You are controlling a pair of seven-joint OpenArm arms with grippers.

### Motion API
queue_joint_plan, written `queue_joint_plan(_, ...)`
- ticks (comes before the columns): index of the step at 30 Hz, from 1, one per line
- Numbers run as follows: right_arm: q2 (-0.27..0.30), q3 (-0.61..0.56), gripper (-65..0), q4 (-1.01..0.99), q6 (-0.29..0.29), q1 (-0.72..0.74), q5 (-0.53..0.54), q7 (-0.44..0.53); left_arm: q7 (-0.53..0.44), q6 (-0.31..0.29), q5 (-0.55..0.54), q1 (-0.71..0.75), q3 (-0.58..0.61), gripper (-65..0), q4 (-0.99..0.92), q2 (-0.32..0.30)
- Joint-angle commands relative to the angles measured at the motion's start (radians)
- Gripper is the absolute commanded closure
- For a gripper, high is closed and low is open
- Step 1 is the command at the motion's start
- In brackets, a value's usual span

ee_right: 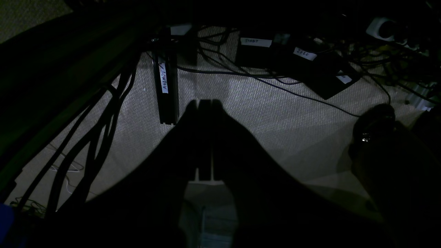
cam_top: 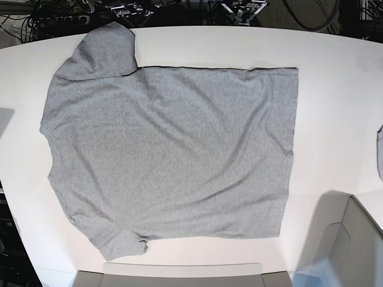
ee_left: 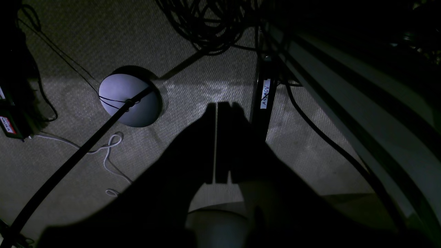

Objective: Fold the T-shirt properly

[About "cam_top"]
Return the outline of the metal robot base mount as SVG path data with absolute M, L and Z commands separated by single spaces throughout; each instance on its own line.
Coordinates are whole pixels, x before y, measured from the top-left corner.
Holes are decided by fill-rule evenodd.
M 267 1 L 223 1 L 221 6 L 227 11 L 235 26 L 260 26 L 258 14 L 268 5 Z

